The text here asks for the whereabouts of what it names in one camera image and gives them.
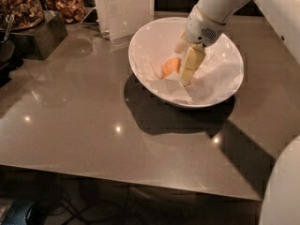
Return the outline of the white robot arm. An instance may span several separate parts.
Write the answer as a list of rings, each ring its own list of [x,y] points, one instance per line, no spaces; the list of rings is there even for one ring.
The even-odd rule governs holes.
[[[266,108],[258,129],[268,142],[266,149],[256,143],[225,141],[226,155],[252,182],[264,182],[258,225],[300,225],[300,140],[287,144],[283,137],[291,127],[281,122],[287,114],[299,121],[300,0],[199,0],[188,15],[184,38],[190,43],[211,46],[217,42],[235,11],[254,2],[286,46],[288,55],[268,49],[254,60],[250,79],[254,96],[274,94],[283,107]]]

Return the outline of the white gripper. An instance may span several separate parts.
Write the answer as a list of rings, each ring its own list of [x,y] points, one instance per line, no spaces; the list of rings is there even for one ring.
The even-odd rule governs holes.
[[[224,23],[210,19],[197,5],[193,7],[187,17],[185,32],[182,33],[173,49],[175,53],[180,54],[189,47],[189,43],[198,44],[190,46],[182,57],[179,69],[181,84],[184,86],[190,84],[206,56],[204,47],[213,45],[224,29]]]

